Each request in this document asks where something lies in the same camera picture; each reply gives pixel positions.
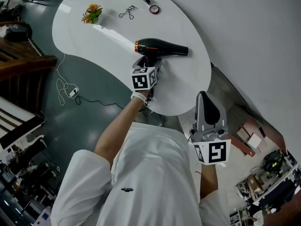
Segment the hair dryer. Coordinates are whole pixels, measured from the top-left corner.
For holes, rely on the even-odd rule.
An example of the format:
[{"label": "hair dryer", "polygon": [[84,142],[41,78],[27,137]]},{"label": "hair dryer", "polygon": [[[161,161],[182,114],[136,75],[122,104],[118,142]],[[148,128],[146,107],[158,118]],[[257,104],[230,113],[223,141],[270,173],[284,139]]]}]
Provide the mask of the hair dryer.
[{"label": "hair dryer", "polygon": [[135,42],[135,52],[145,56],[145,67],[151,67],[160,56],[187,56],[188,47],[159,39],[142,39]]}]

